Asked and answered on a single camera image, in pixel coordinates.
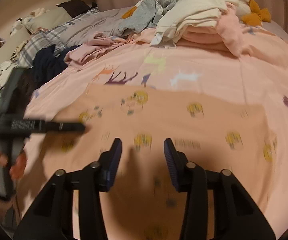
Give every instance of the brown pillow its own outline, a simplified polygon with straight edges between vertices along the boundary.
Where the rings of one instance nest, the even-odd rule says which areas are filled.
[[[72,18],[82,13],[85,13],[88,10],[91,10],[91,8],[81,0],[71,0],[61,4],[57,4],[57,6],[63,7]]]

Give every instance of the pink duvet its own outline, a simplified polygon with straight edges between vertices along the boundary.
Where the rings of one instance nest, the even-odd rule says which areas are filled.
[[[288,43],[261,29],[243,26],[240,57],[227,46],[182,39],[176,49],[149,46],[154,30],[80,68],[69,66],[38,89],[27,116],[53,118],[72,103],[89,83],[149,86],[158,90],[194,91],[238,104],[264,106],[268,124],[277,135],[276,170],[265,216],[277,237],[288,228]],[[32,168],[44,136],[26,144],[27,171]],[[28,191],[20,183],[22,215],[40,188]]]

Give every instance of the hand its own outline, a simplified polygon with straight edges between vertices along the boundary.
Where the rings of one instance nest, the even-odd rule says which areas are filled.
[[[5,167],[7,163],[8,158],[4,154],[0,153],[0,165]],[[18,180],[21,177],[23,177],[25,167],[26,167],[26,154],[23,151],[17,157],[16,163],[10,169],[10,176],[12,180]]]

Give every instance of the pink clothing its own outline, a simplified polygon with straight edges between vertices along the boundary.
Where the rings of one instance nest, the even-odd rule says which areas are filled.
[[[189,26],[182,39],[200,44],[200,48],[230,51],[234,56],[239,57],[245,46],[243,32],[236,16],[235,6],[227,3],[227,7],[228,12],[222,13],[215,28]]]
[[[97,32],[80,47],[67,53],[64,61],[69,66],[80,68],[90,60],[126,43],[128,41],[123,38],[116,36],[107,37],[103,33]]]

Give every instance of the gray clothing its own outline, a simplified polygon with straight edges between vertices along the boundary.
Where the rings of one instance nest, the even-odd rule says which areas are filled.
[[[119,24],[123,21],[122,15],[132,7],[98,12],[76,23],[64,31],[60,40],[67,46],[81,45],[95,32],[102,32],[106,36],[119,36]]]
[[[140,33],[148,27],[156,14],[155,0],[143,0],[131,17],[124,19],[119,25],[119,35],[121,36],[126,29]]]
[[[166,9],[166,12],[168,12],[170,9],[172,9],[174,7],[174,5],[177,3],[177,1],[178,0],[160,0],[160,3],[162,5],[162,7],[164,9]]]

